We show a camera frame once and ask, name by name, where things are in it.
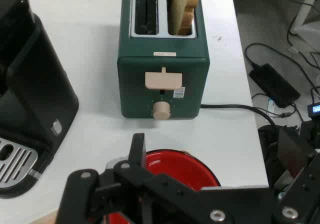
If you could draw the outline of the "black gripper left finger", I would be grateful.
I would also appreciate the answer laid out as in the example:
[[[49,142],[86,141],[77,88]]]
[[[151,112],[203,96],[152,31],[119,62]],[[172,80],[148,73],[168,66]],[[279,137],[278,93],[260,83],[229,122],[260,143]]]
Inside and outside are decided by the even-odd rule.
[[[145,135],[132,137],[128,158],[98,174],[69,175],[56,223],[93,224],[119,213],[131,224],[198,224],[191,189],[165,174],[147,171]]]

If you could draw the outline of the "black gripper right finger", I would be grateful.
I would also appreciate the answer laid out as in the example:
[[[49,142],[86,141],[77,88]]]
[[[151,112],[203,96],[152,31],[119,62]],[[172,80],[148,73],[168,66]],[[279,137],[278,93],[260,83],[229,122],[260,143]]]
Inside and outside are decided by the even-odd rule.
[[[320,222],[320,153],[295,131],[279,130],[277,157],[293,177],[272,213],[274,224]]]

